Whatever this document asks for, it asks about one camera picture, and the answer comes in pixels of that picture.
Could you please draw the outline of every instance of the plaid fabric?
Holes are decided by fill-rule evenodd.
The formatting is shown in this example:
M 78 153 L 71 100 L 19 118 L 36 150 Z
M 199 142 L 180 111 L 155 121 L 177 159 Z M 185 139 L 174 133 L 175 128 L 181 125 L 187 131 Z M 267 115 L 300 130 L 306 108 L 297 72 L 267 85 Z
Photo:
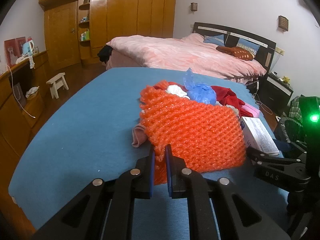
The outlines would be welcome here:
M 293 118 L 294 120 L 298 121 L 299 123 L 302 123 L 302 115 L 301 115 L 301 110 L 299 107 L 299 98 L 300 96 L 296 96 L 292 101 L 291 101 L 291 108 L 289 112 L 289 117 Z

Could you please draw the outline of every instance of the blue table surface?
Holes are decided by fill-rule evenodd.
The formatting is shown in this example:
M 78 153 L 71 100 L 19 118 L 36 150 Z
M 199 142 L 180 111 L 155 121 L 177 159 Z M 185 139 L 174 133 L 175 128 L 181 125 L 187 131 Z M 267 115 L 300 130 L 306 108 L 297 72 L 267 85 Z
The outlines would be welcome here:
M 183 84 L 185 73 L 154 68 L 114 68 L 70 98 L 41 128 L 23 154 L 9 193 L 36 229 L 95 178 L 118 178 L 148 155 L 149 143 L 131 146 L 132 127 L 139 123 L 140 91 L 160 80 Z M 242 84 L 195 74 L 196 82 L 231 88 L 255 105 Z M 266 120 L 260 116 L 273 136 Z M 287 192 L 253 177 L 253 167 L 207 172 L 227 177 L 249 203 L 256 203 L 283 229 L 287 228 Z M 186 199 L 172 200 L 167 185 L 154 187 L 151 200 L 136 200 L 132 239 L 189 239 Z

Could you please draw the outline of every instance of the blue pillow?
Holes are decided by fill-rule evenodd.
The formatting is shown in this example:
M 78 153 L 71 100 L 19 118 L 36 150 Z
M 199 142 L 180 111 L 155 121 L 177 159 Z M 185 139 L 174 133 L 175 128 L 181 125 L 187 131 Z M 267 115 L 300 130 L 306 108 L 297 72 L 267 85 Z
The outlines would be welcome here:
M 254 56 L 256 56 L 260 45 L 257 45 L 251 41 L 247 41 L 245 39 L 240 38 L 237 44 L 237 47 L 246 49 L 247 51 L 251 52 Z
M 224 36 L 223 34 L 219 36 L 204 36 L 204 43 L 212 43 L 218 46 L 224 46 Z

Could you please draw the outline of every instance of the power cord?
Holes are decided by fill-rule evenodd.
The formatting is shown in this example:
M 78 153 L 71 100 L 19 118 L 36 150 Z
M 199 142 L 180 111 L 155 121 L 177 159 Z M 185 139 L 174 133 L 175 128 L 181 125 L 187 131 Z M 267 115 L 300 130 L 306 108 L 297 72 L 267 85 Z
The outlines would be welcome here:
M 260 106 L 264 111 L 266 111 L 266 113 L 268 113 L 268 114 L 273 114 L 272 110 L 271 110 L 269 107 L 267 107 L 264 103 L 261 102 L 261 99 L 260 99 L 259 96 L 258 96 L 258 90 L 259 90 L 259 81 L 257 82 L 257 91 L 252 95 L 254 101 L 256 102 L 256 104 L 257 104 L 258 106 Z M 264 109 L 263 106 L 265 106 L 266 108 L 268 108 L 271 113 L 269 113 L 266 109 Z
M 20 104 L 20 102 L 18 101 L 15 93 L 14 93 L 14 88 L 13 88 L 13 75 L 12 75 L 12 71 L 11 71 L 11 68 L 7 65 L 7 68 L 9 68 L 10 70 L 10 73 L 11 73 L 11 85 L 12 85 L 12 92 L 13 92 L 13 95 L 14 95 L 14 98 L 17 100 L 18 104 L 21 106 L 21 108 L 23 109 L 23 111 L 25 111 L 29 116 L 31 116 L 32 118 L 36 118 L 35 116 L 32 116 L 31 114 L 29 114 L 24 108 L 23 106 Z

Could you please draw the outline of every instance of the dark wooden headboard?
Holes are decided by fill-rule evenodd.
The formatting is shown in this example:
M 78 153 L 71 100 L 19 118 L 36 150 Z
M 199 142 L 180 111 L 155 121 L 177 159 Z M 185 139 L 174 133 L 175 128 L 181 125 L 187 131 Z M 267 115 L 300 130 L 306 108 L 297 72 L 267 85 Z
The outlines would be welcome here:
M 267 70 L 267 73 L 269 73 L 273 55 L 276 49 L 275 42 L 253 33 L 210 23 L 195 23 L 193 27 L 193 33 L 199 33 L 202 36 L 217 36 L 223 34 L 225 46 L 230 48 L 235 47 L 240 38 L 260 45 L 260 48 L 254 59 Z

